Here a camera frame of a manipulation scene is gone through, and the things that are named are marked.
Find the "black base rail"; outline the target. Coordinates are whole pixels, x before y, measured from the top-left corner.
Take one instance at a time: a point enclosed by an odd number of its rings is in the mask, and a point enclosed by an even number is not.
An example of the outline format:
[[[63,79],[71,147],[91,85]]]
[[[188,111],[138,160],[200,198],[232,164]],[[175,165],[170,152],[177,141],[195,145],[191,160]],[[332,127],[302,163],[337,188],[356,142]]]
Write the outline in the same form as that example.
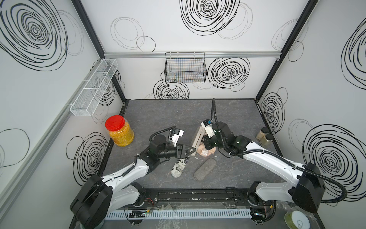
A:
[[[236,206],[264,206],[271,201],[292,203],[292,197],[284,192],[269,192],[260,196],[254,188],[238,189],[137,189],[134,186],[125,188],[111,200],[111,206],[117,209],[135,205],[141,206],[147,201],[154,206],[161,203],[184,202],[234,202]]]

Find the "green tape roll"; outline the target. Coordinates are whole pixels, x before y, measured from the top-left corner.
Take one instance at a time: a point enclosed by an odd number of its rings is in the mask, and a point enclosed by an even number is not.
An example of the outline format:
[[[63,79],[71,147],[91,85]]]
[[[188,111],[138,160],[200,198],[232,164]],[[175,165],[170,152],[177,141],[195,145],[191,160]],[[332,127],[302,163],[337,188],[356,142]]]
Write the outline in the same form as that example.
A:
[[[290,229],[310,229],[311,227],[308,217],[300,211],[287,212],[284,220]]]

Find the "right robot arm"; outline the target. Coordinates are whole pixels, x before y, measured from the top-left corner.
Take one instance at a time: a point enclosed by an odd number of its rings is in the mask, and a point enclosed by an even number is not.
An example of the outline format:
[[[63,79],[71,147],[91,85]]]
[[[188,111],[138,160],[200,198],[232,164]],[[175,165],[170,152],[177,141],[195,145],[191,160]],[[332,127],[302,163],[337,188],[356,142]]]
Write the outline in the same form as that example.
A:
[[[312,163],[303,165],[275,154],[243,135],[234,135],[223,122],[206,119],[201,127],[206,132],[203,143],[207,150],[223,149],[228,155],[254,162],[284,180],[282,183],[255,181],[247,192],[253,205],[261,201],[286,201],[316,213],[320,204],[338,203],[348,195],[341,183],[321,175]]]

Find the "grey oval eyeglass case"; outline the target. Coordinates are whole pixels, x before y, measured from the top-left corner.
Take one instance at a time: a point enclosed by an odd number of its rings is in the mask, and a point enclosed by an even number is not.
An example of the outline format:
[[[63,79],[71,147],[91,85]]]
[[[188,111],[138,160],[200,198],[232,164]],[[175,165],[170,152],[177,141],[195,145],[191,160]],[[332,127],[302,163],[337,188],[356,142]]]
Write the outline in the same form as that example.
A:
[[[217,162],[213,158],[207,159],[200,168],[194,173],[193,177],[197,181],[203,181],[216,167]]]

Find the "brown spice bottle far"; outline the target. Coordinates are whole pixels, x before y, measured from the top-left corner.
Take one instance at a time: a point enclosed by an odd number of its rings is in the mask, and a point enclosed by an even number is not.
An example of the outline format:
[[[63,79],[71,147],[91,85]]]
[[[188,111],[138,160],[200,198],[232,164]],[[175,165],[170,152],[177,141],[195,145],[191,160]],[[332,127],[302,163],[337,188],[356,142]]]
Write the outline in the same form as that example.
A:
[[[261,128],[261,130],[258,132],[258,134],[256,135],[256,139],[257,140],[261,140],[264,136],[266,136],[269,133],[269,129],[266,127]]]

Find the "grey rectangular eyeglass case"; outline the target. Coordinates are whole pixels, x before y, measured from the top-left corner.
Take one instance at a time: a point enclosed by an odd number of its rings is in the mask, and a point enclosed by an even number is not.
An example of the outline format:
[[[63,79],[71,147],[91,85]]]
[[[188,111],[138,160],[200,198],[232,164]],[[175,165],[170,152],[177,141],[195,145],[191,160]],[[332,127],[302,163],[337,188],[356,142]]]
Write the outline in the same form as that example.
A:
[[[198,149],[199,145],[201,144],[202,138],[205,135],[205,128],[202,126],[199,126],[193,135],[193,140],[191,142],[191,147]]]

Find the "red lid yellow jar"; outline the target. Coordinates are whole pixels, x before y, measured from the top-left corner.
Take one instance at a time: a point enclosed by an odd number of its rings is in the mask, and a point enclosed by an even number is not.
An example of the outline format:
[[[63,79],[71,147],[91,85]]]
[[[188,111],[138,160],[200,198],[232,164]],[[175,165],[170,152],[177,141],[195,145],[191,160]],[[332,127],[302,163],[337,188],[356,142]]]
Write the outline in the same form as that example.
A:
[[[125,147],[134,140],[134,132],[129,122],[121,115],[113,115],[105,121],[105,127],[113,142],[119,147]]]

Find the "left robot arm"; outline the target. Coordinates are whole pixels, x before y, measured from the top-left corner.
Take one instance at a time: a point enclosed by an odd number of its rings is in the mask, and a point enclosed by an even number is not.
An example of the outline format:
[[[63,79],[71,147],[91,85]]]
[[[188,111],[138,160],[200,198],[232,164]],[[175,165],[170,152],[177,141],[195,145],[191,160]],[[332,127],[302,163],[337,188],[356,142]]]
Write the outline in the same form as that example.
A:
[[[89,177],[70,210],[83,228],[95,229],[108,213],[144,202],[145,189],[136,180],[154,171],[162,158],[186,158],[195,151],[194,147],[170,143],[164,135],[151,137],[149,146],[135,156],[132,164],[109,175]]]

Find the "brown spice bottle near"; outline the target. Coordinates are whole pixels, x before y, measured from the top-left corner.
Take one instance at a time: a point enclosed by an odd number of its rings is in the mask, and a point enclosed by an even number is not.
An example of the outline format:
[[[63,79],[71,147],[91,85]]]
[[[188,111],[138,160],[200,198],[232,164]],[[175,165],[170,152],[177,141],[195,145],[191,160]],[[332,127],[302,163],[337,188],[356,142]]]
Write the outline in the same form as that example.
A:
[[[274,140],[274,136],[272,134],[266,134],[261,138],[259,141],[260,146],[264,147],[268,144],[270,144]]]

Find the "white mesh shelf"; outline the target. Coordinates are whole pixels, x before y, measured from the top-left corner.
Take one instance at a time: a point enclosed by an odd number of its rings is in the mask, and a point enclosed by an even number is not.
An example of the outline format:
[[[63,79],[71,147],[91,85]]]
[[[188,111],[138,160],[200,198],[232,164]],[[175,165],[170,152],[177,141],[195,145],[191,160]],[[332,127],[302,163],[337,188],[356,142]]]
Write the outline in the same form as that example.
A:
[[[86,83],[70,107],[74,116],[93,116],[103,95],[117,70],[115,59],[102,59],[95,62]]]

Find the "brown spice bottle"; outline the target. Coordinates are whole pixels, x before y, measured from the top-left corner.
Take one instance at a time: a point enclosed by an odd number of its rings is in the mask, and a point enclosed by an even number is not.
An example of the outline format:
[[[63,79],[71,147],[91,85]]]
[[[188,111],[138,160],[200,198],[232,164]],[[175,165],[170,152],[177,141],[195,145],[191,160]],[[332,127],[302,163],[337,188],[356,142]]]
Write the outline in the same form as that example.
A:
[[[270,144],[274,140],[274,136],[272,134],[266,134],[261,138],[259,141],[260,146],[264,147],[268,144]]]
[[[269,133],[269,129],[266,127],[261,128],[261,130],[258,132],[258,134],[256,135],[256,139],[257,140],[261,140],[264,136],[266,136]]]

